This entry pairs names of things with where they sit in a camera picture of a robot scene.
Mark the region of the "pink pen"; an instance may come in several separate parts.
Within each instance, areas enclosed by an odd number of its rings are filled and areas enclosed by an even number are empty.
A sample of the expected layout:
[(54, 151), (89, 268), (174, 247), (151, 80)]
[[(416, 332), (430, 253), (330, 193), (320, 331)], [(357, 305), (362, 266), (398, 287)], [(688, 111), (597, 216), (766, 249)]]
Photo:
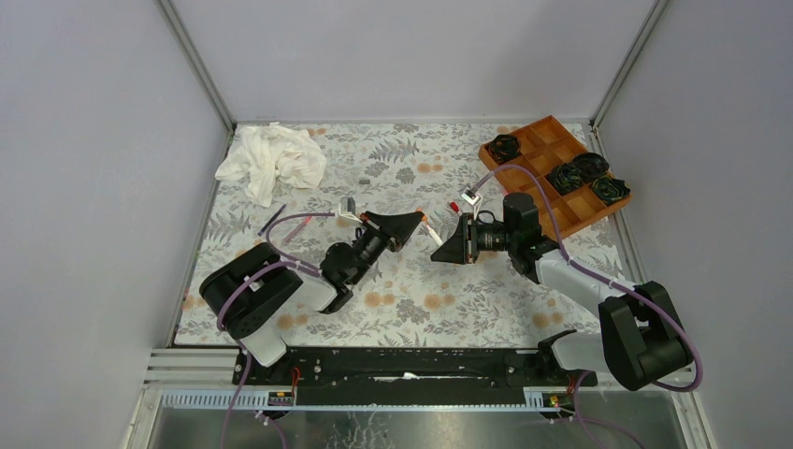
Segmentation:
[(311, 217), (306, 217), (306, 218), (304, 218), (304, 219), (303, 219), (303, 220), (300, 222), (300, 224), (298, 224), (298, 225), (297, 225), (297, 226), (296, 226), (296, 227), (295, 227), (295, 228), (294, 228), (292, 231), (290, 231), (290, 232), (289, 232), (289, 233), (288, 233), (288, 234), (287, 234), (287, 235), (284, 237), (284, 239), (283, 239), (283, 241), (282, 241), (282, 242), (283, 242), (284, 244), (288, 244), (289, 242), (291, 242), (291, 241), (292, 241), (292, 240), (293, 240), (293, 239), (294, 239), (294, 238), (295, 238), (297, 235), (299, 235), (299, 234), (300, 234), (300, 233), (301, 233), (301, 232), (302, 232), (302, 231), (305, 229), (305, 227), (308, 225), (308, 223), (309, 223), (310, 221), (311, 221)]

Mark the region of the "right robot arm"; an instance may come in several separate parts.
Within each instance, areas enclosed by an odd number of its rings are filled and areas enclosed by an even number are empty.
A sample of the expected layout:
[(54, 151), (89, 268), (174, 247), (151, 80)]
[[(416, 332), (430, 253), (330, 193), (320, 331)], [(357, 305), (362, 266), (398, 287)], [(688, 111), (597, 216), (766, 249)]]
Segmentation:
[(560, 333), (539, 343), (536, 361), (546, 384), (562, 384), (574, 371), (602, 371), (637, 391), (699, 360), (668, 291), (658, 282), (624, 284), (573, 259), (547, 237), (532, 196), (508, 194), (501, 219), (464, 213), (453, 234), (430, 256), (456, 265), (482, 252), (505, 253), (513, 269), (532, 282), (575, 300), (598, 318), (599, 332)]

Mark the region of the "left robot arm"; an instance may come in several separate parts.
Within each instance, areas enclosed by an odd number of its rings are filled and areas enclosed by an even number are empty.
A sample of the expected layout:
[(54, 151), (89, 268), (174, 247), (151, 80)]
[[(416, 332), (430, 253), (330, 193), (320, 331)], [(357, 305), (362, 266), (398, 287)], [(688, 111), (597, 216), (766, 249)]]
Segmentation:
[(385, 251), (399, 252), (425, 216), (420, 211), (358, 218), (352, 242), (331, 245), (315, 267), (279, 253), (266, 241), (212, 272), (199, 295), (217, 317), (217, 328), (254, 359), (254, 372), (267, 384), (289, 375), (287, 344), (275, 323), (290, 300), (323, 314), (339, 311)]

